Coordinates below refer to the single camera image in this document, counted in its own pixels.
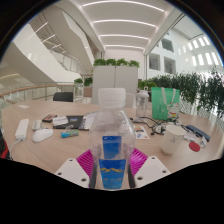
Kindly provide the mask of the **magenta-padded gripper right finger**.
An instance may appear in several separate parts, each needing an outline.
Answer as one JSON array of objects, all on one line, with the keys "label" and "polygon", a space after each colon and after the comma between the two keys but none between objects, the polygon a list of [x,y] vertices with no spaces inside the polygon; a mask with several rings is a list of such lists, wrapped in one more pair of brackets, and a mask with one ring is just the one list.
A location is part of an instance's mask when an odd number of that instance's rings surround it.
[{"label": "magenta-padded gripper right finger", "polygon": [[130,158],[129,186],[140,188],[170,174],[156,156],[146,156],[135,149]]}]

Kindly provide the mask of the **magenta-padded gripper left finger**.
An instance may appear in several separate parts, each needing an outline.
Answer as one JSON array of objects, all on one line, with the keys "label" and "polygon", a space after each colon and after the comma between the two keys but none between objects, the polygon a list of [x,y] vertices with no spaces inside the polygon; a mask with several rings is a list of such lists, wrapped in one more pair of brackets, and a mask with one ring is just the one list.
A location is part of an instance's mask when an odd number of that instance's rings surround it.
[{"label": "magenta-padded gripper left finger", "polygon": [[94,166],[93,156],[87,150],[77,158],[68,158],[56,175],[84,188],[89,187]]}]

